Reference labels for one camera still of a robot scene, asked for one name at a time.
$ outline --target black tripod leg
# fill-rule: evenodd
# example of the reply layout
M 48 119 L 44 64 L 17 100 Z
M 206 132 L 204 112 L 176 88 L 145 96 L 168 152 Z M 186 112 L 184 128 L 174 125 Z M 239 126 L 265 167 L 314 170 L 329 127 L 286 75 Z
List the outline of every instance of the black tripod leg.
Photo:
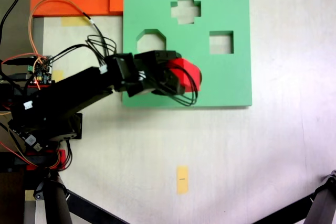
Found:
M 326 188 L 316 195 L 304 224 L 332 224 L 335 210 L 334 193 Z
M 67 202 L 70 212 L 91 224 L 129 224 L 70 190 Z
M 72 224 L 64 189 L 58 183 L 45 182 L 43 196 L 48 224 Z
M 312 205 L 311 199 L 314 199 L 314 194 L 308 195 L 254 224 L 295 224 L 307 216 Z

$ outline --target white table surface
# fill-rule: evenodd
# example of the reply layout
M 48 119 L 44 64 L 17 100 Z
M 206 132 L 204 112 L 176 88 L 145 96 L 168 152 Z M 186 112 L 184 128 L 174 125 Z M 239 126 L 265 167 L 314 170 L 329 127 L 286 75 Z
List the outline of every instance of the white table surface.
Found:
M 313 192 L 336 168 L 336 0 L 250 0 L 250 20 L 252 107 L 131 109 L 113 94 L 83 110 L 66 186 L 131 224 L 248 224 Z M 122 17 L 95 21 L 121 52 Z M 88 34 L 46 18 L 43 53 Z M 90 66 L 79 49 L 55 69 Z M 36 223 L 44 218 L 39 202 Z

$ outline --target yellow tape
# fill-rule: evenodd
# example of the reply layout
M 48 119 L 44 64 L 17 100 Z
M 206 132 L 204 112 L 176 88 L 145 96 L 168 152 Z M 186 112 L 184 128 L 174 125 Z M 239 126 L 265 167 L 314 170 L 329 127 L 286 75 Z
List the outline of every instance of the yellow tape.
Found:
M 177 167 L 177 194 L 185 194 L 188 192 L 188 167 Z
M 63 70 L 52 70 L 53 81 L 58 82 L 64 79 L 64 71 Z
M 26 201 L 34 201 L 34 190 L 25 190 Z
M 61 17 L 62 26 L 89 26 L 91 25 L 87 17 Z

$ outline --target green shape sorter board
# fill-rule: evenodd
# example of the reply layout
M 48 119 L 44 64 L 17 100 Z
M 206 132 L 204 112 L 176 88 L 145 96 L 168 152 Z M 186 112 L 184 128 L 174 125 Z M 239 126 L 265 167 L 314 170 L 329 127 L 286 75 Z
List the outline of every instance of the green shape sorter board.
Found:
M 166 49 L 177 51 L 202 72 L 201 90 L 195 106 L 252 105 L 249 0 L 194 0 L 201 7 L 193 24 L 179 24 L 171 15 L 178 0 L 124 0 L 123 52 L 138 54 L 137 42 L 148 31 L 166 40 Z M 210 35 L 230 35 L 229 54 L 211 54 Z M 151 93 L 129 98 L 126 106 L 180 104 Z

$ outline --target red block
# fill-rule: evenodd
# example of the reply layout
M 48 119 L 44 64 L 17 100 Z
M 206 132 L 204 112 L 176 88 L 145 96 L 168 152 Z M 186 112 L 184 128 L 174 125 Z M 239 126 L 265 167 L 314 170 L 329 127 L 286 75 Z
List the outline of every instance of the red block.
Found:
M 199 91 L 200 90 L 199 88 L 201 86 L 201 81 L 202 81 L 200 69 L 196 65 L 187 61 L 186 59 L 176 59 L 176 60 L 172 60 L 171 62 L 181 66 L 190 74 L 190 76 L 195 81 L 197 90 Z M 186 73 L 180 69 L 171 69 L 171 70 L 179 78 L 181 85 L 185 87 L 185 92 L 192 92 L 192 88 L 191 88 L 192 85 Z

